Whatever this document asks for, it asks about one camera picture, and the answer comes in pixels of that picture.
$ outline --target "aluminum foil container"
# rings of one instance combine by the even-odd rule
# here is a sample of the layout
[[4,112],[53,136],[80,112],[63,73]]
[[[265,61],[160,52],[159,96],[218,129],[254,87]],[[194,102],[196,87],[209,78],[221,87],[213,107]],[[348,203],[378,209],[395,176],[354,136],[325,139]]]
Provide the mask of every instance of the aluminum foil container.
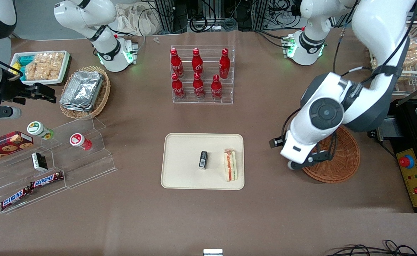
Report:
[[60,104],[69,110],[90,112],[101,89],[103,76],[98,72],[78,71],[71,78]]

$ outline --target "cookie box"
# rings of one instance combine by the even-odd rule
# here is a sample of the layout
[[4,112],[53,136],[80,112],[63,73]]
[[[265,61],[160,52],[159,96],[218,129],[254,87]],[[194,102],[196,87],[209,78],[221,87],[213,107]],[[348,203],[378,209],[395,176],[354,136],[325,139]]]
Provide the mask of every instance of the cookie box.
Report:
[[19,131],[0,136],[0,158],[33,147],[33,138]]

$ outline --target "red button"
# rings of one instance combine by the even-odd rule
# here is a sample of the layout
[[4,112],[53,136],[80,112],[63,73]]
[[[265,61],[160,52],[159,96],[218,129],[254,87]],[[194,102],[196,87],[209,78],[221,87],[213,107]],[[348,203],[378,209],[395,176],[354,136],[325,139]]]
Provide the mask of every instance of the red button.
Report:
[[400,159],[398,160],[400,166],[402,167],[408,167],[411,164],[411,161],[409,161],[408,157],[400,157]]

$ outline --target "coca-cola bottle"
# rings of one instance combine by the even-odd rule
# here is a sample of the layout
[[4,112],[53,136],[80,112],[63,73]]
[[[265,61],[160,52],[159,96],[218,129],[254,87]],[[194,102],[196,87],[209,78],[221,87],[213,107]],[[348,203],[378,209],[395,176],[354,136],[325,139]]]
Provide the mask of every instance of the coca-cola bottle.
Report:
[[201,73],[194,73],[194,81],[192,82],[194,87],[194,94],[196,99],[202,100],[205,97],[204,82],[201,80]]
[[200,73],[201,77],[204,77],[204,62],[199,55],[199,49],[194,48],[192,50],[192,70],[194,73]]
[[213,76],[212,98],[215,100],[221,99],[221,82],[220,77],[218,75]]
[[231,67],[231,60],[229,60],[229,50],[224,48],[221,51],[221,59],[220,59],[220,76],[223,79],[228,78],[229,68]]
[[179,76],[176,73],[172,74],[172,89],[174,91],[176,99],[182,100],[185,98],[185,91],[183,85],[179,80]]
[[174,73],[176,73],[179,78],[181,78],[183,76],[183,63],[181,62],[181,59],[175,48],[171,49],[171,66]]

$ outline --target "white tray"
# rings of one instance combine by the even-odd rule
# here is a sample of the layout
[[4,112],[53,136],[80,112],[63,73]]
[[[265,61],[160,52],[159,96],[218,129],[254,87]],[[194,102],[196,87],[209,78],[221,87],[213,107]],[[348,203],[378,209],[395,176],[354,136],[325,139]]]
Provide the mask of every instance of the white tray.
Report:
[[63,78],[65,77],[66,71],[67,71],[67,67],[68,67],[68,63],[69,63],[69,53],[65,50],[51,50],[48,52],[18,52],[15,53],[12,57],[12,61],[10,63],[10,66],[12,66],[18,59],[19,57],[22,56],[29,56],[29,55],[33,55],[35,56],[38,53],[51,53],[51,52],[61,52],[64,53],[65,56],[63,57],[63,63],[62,63],[62,67],[60,68],[60,73],[58,75],[58,79],[52,79],[52,80],[26,80],[26,81],[22,81],[23,84],[26,85],[33,85],[34,83],[38,82],[41,84],[56,84],[56,83],[61,83],[63,81]]
[[[227,182],[224,151],[236,151],[238,179]],[[199,169],[201,151],[207,168]],[[161,185],[164,188],[238,191],[245,185],[243,137],[239,134],[170,133],[164,141]]]

